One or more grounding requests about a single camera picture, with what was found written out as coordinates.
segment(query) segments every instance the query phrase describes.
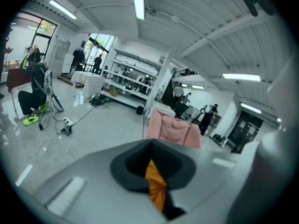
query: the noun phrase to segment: red table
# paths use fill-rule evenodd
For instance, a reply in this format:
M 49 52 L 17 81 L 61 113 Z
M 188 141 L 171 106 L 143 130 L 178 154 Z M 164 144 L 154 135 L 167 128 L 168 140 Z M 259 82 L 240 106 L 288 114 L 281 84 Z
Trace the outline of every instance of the red table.
M 19 65 L 12 65 L 9 67 L 6 86 L 8 87 L 8 92 L 10 93 L 11 99 L 13 100 L 14 111 L 17 118 L 19 117 L 18 117 L 17 109 L 15 108 L 14 95 L 12 89 L 17 86 L 30 83 L 30 82 L 31 82 L 31 75 L 20 73 Z

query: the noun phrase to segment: pink cloth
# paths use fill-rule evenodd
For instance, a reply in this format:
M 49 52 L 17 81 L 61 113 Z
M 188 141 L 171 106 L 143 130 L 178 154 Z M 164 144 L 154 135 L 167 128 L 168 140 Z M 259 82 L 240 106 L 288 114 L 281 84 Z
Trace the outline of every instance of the pink cloth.
M 196 124 L 170 117 L 154 109 L 146 139 L 159 139 L 187 147 L 200 148 L 200 131 Z

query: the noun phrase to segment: ceiling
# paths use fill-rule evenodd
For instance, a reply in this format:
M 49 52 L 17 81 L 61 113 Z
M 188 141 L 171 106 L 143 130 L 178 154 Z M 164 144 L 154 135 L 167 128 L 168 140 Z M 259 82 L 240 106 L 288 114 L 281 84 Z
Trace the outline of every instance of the ceiling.
M 31 0 L 48 6 L 50 0 Z M 276 115 L 266 95 L 294 50 L 284 22 L 259 10 L 253 17 L 243 0 L 145 0 L 145 20 L 133 0 L 56 0 L 78 17 L 80 33 L 102 33 L 175 51 L 175 61 L 200 74 L 210 87 L 235 91 L 239 100 Z M 172 21 L 175 15 L 179 23 Z M 259 84 L 228 82 L 225 72 L 258 74 Z

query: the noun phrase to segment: shelf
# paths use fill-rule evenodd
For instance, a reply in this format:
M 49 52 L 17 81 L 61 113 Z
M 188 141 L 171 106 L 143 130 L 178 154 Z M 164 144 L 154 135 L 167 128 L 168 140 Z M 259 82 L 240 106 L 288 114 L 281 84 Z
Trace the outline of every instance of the shelf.
M 122 84 L 118 84 L 118 83 L 116 83 L 116 82 L 114 82 L 114 81 L 112 81 L 112 80 L 109 80 L 109 79 L 105 79 L 105 82 L 106 83 L 108 83 L 108 84 L 110 84 L 110 85 L 113 85 L 113 86 L 115 86 L 115 87 L 117 87 L 117 88 L 119 88 L 119 89 L 122 89 L 122 90 L 124 90 L 124 91 L 126 91 L 126 92 L 128 92 L 128 93 L 131 93 L 131 94 L 133 94 L 133 95 L 136 95 L 136 96 L 138 96 L 138 97 L 141 97 L 141 98 L 143 98 L 143 99 L 145 99 L 145 100 L 147 100 L 149 97 L 147 96 L 147 95 L 145 95 L 145 94 L 142 94 L 142 93 L 140 93 L 140 92 L 136 92 L 136 91 L 132 91 L 132 90 L 128 90 L 128 89 L 126 89 L 126 86 L 124 86 L 124 85 L 122 85 Z
M 149 66 L 155 67 L 156 69 L 159 69 L 159 70 L 160 70 L 161 67 L 162 67 L 162 65 L 159 64 L 159 63 L 152 62 L 152 61 L 150 61 L 150 60 L 144 59 L 144 58 L 142 58 L 142 57 L 140 57 L 140 56 L 137 56 L 137 55 L 134 55 L 134 54 L 132 54 L 132 53 L 128 53 L 128 52 L 126 52 L 126 51 L 119 50 L 119 49 L 114 49 L 114 50 L 117 52 L 117 54 L 119 54 L 119 55 L 121 55 L 121 56 L 126 56 L 126 57 L 128 57 L 128 58 L 133 59 L 133 60 L 136 60 L 136 61 L 142 62 L 142 63 L 144 63 L 144 64 L 147 64 L 147 65 L 149 65 Z
M 127 105 L 135 107 L 135 108 L 138 108 L 139 106 L 144 107 L 143 103 L 138 102 L 133 99 L 130 99 L 130 98 L 127 98 L 127 97 L 124 97 L 122 95 L 118 95 L 118 96 L 114 97 L 114 96 L 110 95 L 107 91 L 101 91 L 101 94 L 106 95 L 107 97 L 109 97 L 111 99 L 117 100 L 119 102 L 122 102 L 124 104 L 127 104 Z
M 131 65 L 131 64 L 128 64 L 128 63 L 125 63 L 125 62 L 121 62 L 121 61 L 119 61 L 119 60 L 115 60 L 115 59 L 111 59 L 111 61 L 112 61 L 112 62 L 115 62 L 115 63 L 118 63 L 118 64 L 121 64 L 121 65 L 128 66 L 128 67 L 130 67 L 130 68 L 132 68 L 132 69 L 141 71 L 141 72 L 143 72 L 144 74 L 147 74 L 147 75 L 149 75 L 149 76 L 151 76 L 151 77 L 155 77 L 155 78 L 158 77 L 158 76 L 156 76 L 156 75 L 154 75 L 154 74 L 151 74 L 151 73 L 150 73 L 149 71 L 147 71 L 147 70 L 141 69 L 141 68 L 136 67 L 136 66 L 133 66 L 133 65 Z
M 145 83 L 139 82 L 139 81 L 134 80 L 134 79 L 132 79 L 132 78 L 129 78 L 129 77 L 127 77 L 127 76 L 123 76 L 123 75 L 120 75 L 120 74 L 118 74 L 118 73 L 115 73 L 115 72 L 112 72 L 112 71 L 109 71 L 109 70 L 104 70 L 104 71 L 105 71 L 105 72 L 108 72 L 108 73 L 110 73 L 110 74 L 116 75 L 116 76 L 118 76 L 118 77 L 122 77 L 122 78 L 124 78 L 124 79 L 133 81 L 134 83 L 143 85 L 143 86 L 148 87 L 148 88 L 150 88 L 150 89 L 153 88 L 153 86 L 150 86 L 150 85 L 147 85 L 147 84 L 145 84 Z

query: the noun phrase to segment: black chair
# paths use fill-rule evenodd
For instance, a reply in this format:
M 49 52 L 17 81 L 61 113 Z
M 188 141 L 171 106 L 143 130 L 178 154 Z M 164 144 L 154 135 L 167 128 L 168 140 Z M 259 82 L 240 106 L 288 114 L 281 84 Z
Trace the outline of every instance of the black chair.
M 175 110 L 174 112 L 176 113 L 176 116 L 178 118 L 181 118 L 182 114 L 189 108 L 189 106 L 185 105 L 185 104 L 180 104 Z

